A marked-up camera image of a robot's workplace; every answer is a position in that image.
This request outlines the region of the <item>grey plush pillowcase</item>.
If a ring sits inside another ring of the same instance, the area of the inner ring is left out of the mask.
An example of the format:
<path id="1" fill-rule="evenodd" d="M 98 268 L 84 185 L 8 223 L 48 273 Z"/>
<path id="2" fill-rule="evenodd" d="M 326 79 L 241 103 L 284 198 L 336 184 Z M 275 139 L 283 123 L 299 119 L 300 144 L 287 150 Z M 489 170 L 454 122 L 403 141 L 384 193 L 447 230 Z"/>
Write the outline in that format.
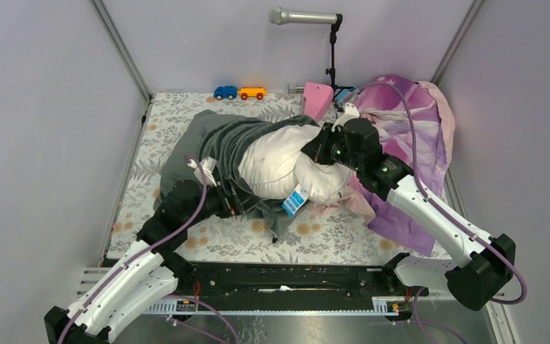
<path id="1" fill-rule="evenodd" d="M 216 180 L 227 189 L 239 188 L 245 212 L 241 216 L 262 219 L 277 237 L 292 224 L 281 205 L 283 200 L 263 199 L 257 196 L 242 179 L 238 166 L 246 149 L 255 140 L 286 125 L 317 125 L 305 115 L 294 116 L 277 123 L 240 115 L 222 115 L 204 110 L 194 116 L 188 129 L 176 144 L 166 161 L 160 178 L 160 194 L 153 204 L 156 216 L 164 226 L 173 229 L 188 221 L 198 224 L 206 218 L 203 206 L 209 188 L 191 177 L 187 166 L 189 158 L 212 157 L 216 160 Z"/>

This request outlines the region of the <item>white pillow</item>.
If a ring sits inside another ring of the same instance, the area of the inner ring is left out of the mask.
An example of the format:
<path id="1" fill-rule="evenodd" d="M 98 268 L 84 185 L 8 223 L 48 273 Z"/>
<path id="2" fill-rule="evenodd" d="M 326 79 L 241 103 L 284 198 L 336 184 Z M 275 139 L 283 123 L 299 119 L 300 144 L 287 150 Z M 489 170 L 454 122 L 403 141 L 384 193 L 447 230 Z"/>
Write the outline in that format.
<path id="1" fill-rule="evenodd" d="M 301 151 L 319 132 L 313 125 L 286 125 L 261 136 L 243 154 L 240 176 L 263 199 L 283 200 L 300 186 L 310 201 L 337 203 L 349 191 L 350 170 L 338 163 L 315 163 Z"/>

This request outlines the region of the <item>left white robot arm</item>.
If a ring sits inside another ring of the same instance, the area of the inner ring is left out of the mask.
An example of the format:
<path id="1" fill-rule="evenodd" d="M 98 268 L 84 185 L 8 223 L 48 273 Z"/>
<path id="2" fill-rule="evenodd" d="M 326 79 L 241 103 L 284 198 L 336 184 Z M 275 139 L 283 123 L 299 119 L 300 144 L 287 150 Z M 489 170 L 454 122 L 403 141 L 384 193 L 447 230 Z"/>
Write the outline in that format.
<path id="1" fill-rule="evenodd" d="M 196 266 L 176 252 L 188 228 L 212 216 L 242 215 L 259 200 L 234 183 L 174 183 L 109 272 L 78 301 L 45 315 L 49 343 L 112 343 L 162 297 L 199 290 Z"/>

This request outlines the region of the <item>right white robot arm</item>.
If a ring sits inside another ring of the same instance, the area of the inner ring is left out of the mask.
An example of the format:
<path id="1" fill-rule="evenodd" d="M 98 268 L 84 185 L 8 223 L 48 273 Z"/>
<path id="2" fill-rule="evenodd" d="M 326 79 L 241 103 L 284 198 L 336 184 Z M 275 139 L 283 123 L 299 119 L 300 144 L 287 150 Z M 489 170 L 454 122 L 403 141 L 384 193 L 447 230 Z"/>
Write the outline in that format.
<path id="1" fill-rule="evenodd" d="M 383 151 L 377 129 L 368 120 L 325 123 L 302 151 L 315 163 L 338 163 L 354 171 L 365 189 L 416 221 L 450 256 L 447 261 L 395 259 L 393 269 L 382 276 L 389 294 L 427 287 L 449 292 L 461 305 L 477 311 L 496 301 L 496 294 L 519 276 L 514 240 L 505 234 L 491 236 L 442 202 L 409 165 Z"/>

